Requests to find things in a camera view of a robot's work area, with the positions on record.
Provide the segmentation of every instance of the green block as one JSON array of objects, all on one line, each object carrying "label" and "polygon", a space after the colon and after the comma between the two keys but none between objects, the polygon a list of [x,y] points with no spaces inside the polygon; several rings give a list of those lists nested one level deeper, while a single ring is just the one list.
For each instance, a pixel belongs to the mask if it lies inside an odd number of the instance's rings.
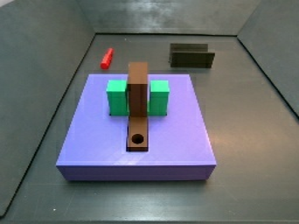
[{"label": "green block", "polygon": [[166,116],[170,96],[168,80],[152,80],[150,84],[150,116]]},{"label": "green block", "polygon": [[128,116],[127,113],[127,81],[110,80],[107,83],[107,100],[111,116]]},{"label": "green block", "polygon": [[151,98],[150,116],[166,116],[167,104],[168,104],[168,98]]},{"label": "green block", "polygon": [[151,80],[150,82],[151,97],[168,97],[170,94],[170,85],[168,80]]},{"label": "green block", "polygon": [[108,97],[126,97],[127,95],[127,81],[110,80],[107,83],[107,96]]}]

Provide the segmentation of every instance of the red block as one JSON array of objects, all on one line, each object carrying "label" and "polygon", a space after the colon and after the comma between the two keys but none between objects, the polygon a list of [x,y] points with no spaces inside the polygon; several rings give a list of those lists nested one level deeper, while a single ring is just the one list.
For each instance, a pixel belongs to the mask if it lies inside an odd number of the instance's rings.
[{"label": "red block", "polygon": [[111,64],[111,60],[112,60],[112,56],[114,56],[114,48],[108,48],[107,49],[107,54],[100,62],[100,68],[102,69],[108,69],[110,64]]}]

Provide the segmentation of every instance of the metal wall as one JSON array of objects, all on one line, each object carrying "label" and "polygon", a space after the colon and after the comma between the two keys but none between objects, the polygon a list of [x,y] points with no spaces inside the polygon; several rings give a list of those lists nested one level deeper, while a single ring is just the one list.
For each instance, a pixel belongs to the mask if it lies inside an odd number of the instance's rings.
[{"label": "metal wall", "polygon": [[299,1],[263,0],[238,38],[299,116]]},{"label": "metal wall", "polygon": [[0,8],[0,216],[94,35],[75,0]]},{"label": "metal wall", "polygon": [[260,0],[78,0],[99,33],[238,35]]}]

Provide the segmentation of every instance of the brown block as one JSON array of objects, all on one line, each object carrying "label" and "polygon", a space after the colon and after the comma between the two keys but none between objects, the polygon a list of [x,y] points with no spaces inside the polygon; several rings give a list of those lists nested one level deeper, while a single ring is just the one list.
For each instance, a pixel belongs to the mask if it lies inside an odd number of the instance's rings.
[{"label": "brown block", "polygon": [[127,100],[130,116],[147,117],[147,63],[128,64]]},{"label": "brown block", "polygon": [[128,117],[127,151],[148,151],[147,117]]}]

